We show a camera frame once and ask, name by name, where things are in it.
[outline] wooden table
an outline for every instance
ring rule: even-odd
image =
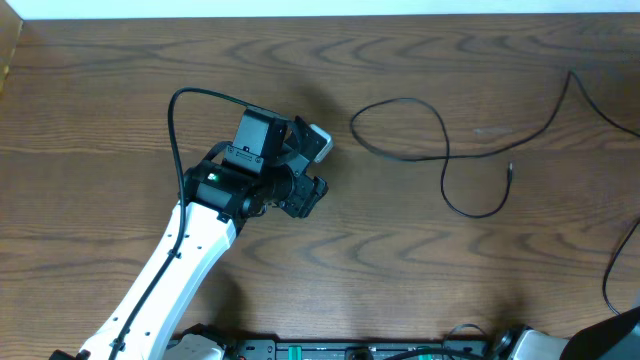
[[[429,101],[452,152],[482,152],[549,117],[567,69],[622,125],[640,122],[640,15],[424,16],[27,22],[0,99],[0,357],[74,351],[106,320],[176,202],[166,106],[211,88],[303,116],[335,139],[312,171],[330,190],[312,215],[251,220],[178,330],[198,322],[281,338],[439,338],[460,323],[525,322],[569,336],[611,313],[605,265],[640,215],[640,141],[571,86],[557,121],[507,153],[452,161],[376,157],[349,133],[358,109]],[[187,95],[183,164],[235,134],[242,108]],[[443,154],[433,115],[391,105],[364,117],[385,149]],[[633,302],[639,236],[610,297]]]

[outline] white wall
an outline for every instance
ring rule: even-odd
[[[640,12],[640,0],[7,0],[25,20]]]

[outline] white arm segment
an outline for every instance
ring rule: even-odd
[[[161,359],[167,343],[184,314],[187,305],[213,264],[231,246],[236,237],[233,221],[217,220],[218,212],[200,204],[187,206],[185,235],[176,257],[147,298],[124,339],[125,347],[118,360]],[[167,230],[160,244],[142,269],[116,311],[100,330],[89,338],[81,350],[88,350],[90,360],[106,360],[110,344],[147,289],[149,283],[167,259],[175,244],[180,225],[180,205],[173,209]]]

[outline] green component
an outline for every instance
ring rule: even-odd
[[[302,347],[289,346],[289,360],[302,360]]]
[[[430,347],[428,346],[420,346],[418,347],[417,350],[421,350],[421,349],[430,349]],[[427,354],[427,355],[419,355],[418,356],[418,360],[431,360],[431,354]]]

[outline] wood grain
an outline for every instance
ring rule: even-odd
[[[311,217],[250,221],[205,279],[179,330],[211,322],[281,338],[441,337],[474,322],[569,336],[611,314],[600,282],[640,215],[640,141],[603,122],[572,86],[553,126],[499,156],[405,164],[355,142],[348,121],[386,98],[437,107],[453,153],[521,138],[551,113],[569,68],[622,125],[639,129],[640,15],[423,16],[29,22],[0,99],[0,357],[73,351],[120,302],[176,201],[168,100],[200,86],[335,138],[312,171],[330,191]],[[232,139],[241,108],[177,107],[183,163]],[[402,153],[442,154],[432,115],[366,114],[361,133]],[[640,238],[610,298],[633,302]]]

